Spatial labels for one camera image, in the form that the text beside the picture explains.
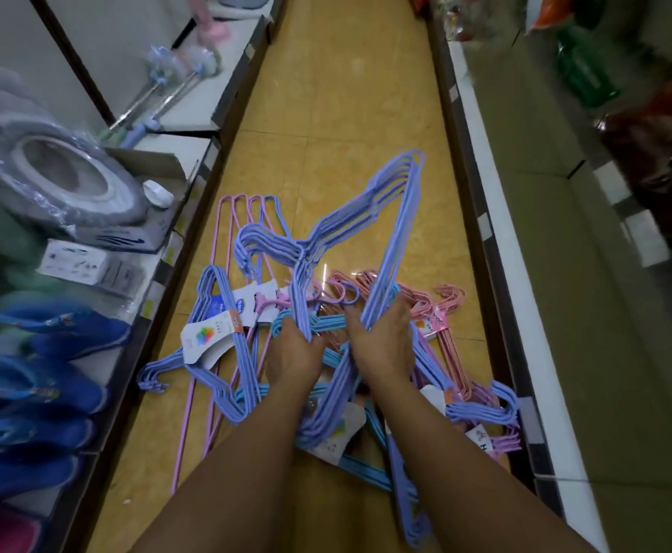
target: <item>floor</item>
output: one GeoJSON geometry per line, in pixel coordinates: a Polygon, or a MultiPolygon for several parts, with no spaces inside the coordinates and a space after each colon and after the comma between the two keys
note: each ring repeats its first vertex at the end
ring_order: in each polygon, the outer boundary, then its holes
{"type": "MultiPolygon", "coordinates": [[[[466,303],[449,316],[451,331],[470,377],[487,383],[487,345],[424,22],[414,17],[408,0],[289,0],[284,19],[265,57],[158,356],[180,345],[197,279],[211,258],[221,196],[276,194],[293,236],[304,237],[324,214],[363,190],[389,158],[417,148],[425,154],[421,204],[398,280],[423,290],[451,283],[466,291],[466,303]]],[[[316,278],[324,269],[350,273],[377,268],[396,209],[390,206],[375,225],[331,249],[316,278]]],[[[244,214],[240,205],[237,216],[243,219],[244,214]]],[[[222,216],[216,263],[225,266],[230,207],[224,206],[222,216]]],[[[274,270],[278,280],[285,279],[283,268],[274,270]]],[[[230,281],[233,287],[244,284],[234,264],[230,281]]],[[[233,354],[225,357],[224,375],[233,370],[233,360],[233,354]]],[[[130,428],[91,553],[128,551],[169,497],[189,376],[178,370],[163,380],[169,383],[166,392],[145,395],[130,428]]],[[[194,394],[180,481],[202,458],[209,396],[201,387],[194,394]]],[[[219,442],[230,428],[224,423],[219,442]]],[[[355,438],[357,456],[384,466],[368,435],[355,438]]],[[[298,451],[278,550],[409,548],[388,494],[298,451]]]]}

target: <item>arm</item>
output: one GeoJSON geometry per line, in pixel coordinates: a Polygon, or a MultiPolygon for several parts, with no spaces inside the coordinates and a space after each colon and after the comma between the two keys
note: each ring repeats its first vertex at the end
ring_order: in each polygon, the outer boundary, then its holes
{"type": "Polygon", "coordinates": [[[347,330],[443,551],[594,551],[410,383],[409,318],[398,297],[370,332],[348,310],[347,330]]]}
{"type": "Polygon", "coordinates": [[[132,553],[268,551],[297,426],[320,374],[325,342],[291,318],[273,342],[267,397],[195,468],[132,553]]]}

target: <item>colorful flower logo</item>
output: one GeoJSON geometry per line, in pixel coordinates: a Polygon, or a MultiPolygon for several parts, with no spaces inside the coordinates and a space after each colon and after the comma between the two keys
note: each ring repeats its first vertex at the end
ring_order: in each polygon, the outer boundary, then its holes
{"type": "Polygon", "coordinates": [[[214,333],[216,333],[216,330],[214,330],[213,328],[207,326],[202,327],[195,336],[195,339],[197,339],[197,344],[205,345],[211,340],[214,333]]]}

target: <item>box with blue logo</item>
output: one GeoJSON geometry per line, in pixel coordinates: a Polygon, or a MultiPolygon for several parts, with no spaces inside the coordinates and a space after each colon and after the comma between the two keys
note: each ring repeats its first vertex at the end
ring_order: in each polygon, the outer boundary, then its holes
{"type": "Polygon", "coordinates": [[[78,227],[74,238],[77,242],[109,250],[154,253],[175,224],[193,179],[185,177],[182,165],[170,153],[111,148],[106,151],[140,184],[153,180],[172,194],[172,204],[166,209],[149,204],[144,220],[134,225],[78,227]]]}

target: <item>person's right hand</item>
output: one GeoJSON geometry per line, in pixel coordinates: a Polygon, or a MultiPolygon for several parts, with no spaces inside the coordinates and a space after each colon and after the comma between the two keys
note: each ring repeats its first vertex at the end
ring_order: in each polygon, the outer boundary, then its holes
{"type": "Polygon", "coordinates": [[[355,306],[345,306],[344,315],[351,355],[367,382],[376,377],[409,376],[415,367],[415,356],[410,306],[402,293],[397,294],[395,302],[369,331],[363,327],[355,306]]]}

